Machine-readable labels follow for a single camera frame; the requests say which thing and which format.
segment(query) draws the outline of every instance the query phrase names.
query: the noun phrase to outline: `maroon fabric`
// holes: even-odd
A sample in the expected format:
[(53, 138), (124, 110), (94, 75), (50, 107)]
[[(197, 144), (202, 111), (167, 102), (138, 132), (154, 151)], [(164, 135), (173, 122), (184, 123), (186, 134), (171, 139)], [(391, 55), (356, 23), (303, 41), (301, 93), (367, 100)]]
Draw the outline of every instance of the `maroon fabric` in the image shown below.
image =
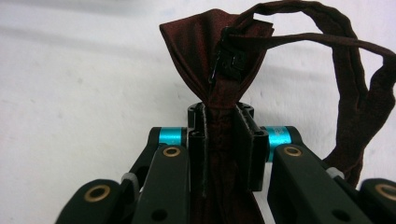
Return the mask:
[[(271, 15), (297, 11), (311, 17), (324, 35), (271, 37), (271, 24), (253, 20), (254, 13)], [(226, 26), (241, 33), (230, 35), (229, 39), (234, 46), (247, 52), (247, 65), (241, 82), (217, 72), (216, 84), (211, 85), (208, 79), (212, 75), (221, 30)], [(177, 71), (207, 107), (210, 172), (207, 191), (193, 190), (191, 193), (191, 223), (263, 223), (253, 195), (240, 186), (238, 167), (230, 153), (232, 113), (256, 76), (265, 51), (295, 41), (311, 40), (332, 48), (340, 102), (336, 147), (325, 161), (343, 171), (346, 180), (356, 186), (364, 148), (395, 104), (392, 88), (396, 81), (396, 57), (393, 52), (359, 41), (347, 17), (316, 2), (258, 4), (240, 16), (213, 9), (163, 24), (161, 31)], [(359, 48), (384, 57), (384, 65), (374, 74), (370, 90), (364, 82)]]

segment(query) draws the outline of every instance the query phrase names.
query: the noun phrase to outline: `blue metal ring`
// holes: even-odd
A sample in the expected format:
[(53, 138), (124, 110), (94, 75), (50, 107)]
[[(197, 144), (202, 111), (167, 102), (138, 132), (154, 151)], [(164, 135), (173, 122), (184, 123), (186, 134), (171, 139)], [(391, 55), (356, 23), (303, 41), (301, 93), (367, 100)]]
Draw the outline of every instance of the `blue metal ring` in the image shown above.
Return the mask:
[(160, 144), (181, 146), (181, 128), (162, 127), (158, 141)]
[(275, 148), (279, 145), (290, 144), (291, 137), (285, 126), (265, 126), (270, 142), (270, 154), (268, 161), (273, 161)]

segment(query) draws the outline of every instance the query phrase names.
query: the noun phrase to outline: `white background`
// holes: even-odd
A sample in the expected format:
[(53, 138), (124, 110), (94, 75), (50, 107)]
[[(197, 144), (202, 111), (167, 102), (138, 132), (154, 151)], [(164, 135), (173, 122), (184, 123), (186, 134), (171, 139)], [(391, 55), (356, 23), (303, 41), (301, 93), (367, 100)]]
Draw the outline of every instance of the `white background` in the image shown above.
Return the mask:
[[(0, 223), (53, 223), (85, 183), (120, 181), (151, 127), (187, 125), (187, 107), (199, 100), (159, 24), (258, 3), (156, 2), (0, 0)], [(360, 39), (396, 50), (396, 1), (323, 3), (344, 12)], [(265, 19), (275, 35), (318, 32), (301, 13)], [(361, 56), (369, 80), (382, 59)], [(334, 147), (337, 101), (331, 50), (307, 42), (269, 50), (242, 99), (258, 124), (297, 127), (321, 158)], [(393, 111), (366, 148), (362, 179), (396, 180), (395, 121)], [(272, 223), (266, 189), (255, 195)]]

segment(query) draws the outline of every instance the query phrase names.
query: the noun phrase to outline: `bag handle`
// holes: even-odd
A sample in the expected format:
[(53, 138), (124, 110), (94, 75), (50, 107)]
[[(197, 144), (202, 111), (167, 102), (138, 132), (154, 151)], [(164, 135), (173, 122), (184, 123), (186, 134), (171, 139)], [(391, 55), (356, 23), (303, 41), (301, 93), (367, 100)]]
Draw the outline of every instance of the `bag handle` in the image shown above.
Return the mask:
[[(236, 47), (246, 51), (271, 49), (280, 45), (309, 40), (332, 48), (337, 86), (340, 93), (336, 146), (325, 159), (346, 175), (353, 186), (359, 181), (364, 148), (379, 131), (394, 107), (393, 86), (396, 82), (396, 55), (389, 49), (359, 40), (349, 19), (332, 7), (318, 2), (280, 1), (258, 4), (242, 13), (233, 24), (241, 34), (253, 22), (254, 13), (303, 12), (323, 32), (272, 37), (230, 35)], [(371, 79), (370, 90), (364, 80), (359, 48), (379, 54), (383, 66)]]

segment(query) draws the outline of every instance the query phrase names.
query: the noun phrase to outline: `screw hole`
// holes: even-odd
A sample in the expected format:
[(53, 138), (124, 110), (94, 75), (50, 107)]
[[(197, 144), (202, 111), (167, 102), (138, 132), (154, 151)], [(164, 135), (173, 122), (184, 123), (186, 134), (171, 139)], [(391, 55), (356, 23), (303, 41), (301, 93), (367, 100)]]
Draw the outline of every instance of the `screw hole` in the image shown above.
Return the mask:
[(168, 217), (168, 213), (163, 209), (157, 209), (151, 214), (154, 221), (164, 221)]
[(168, 147), (163, 151), (163, 155), (166, 157), (176, 157), (180, 154), (180, 149), (177, 147)]
[(85, 193), (84, 199), (89, 203), (96, 203), (102, 201), (108, 194), (110, 194), (110, 187), (108, 185), (97, 185)]
[(286, 154), (288, 154), (289, 156), (293, 156), (293, 157), (298, 157), (303, 154), (303, 152), (296, 147), (285, 147), (284, 150), (285, 150)]
[(350, 216), (343, 210), (333, 210), (332, 215), (335, 216), (338, 220), (345, 221), (345, 222), (350, 221)]

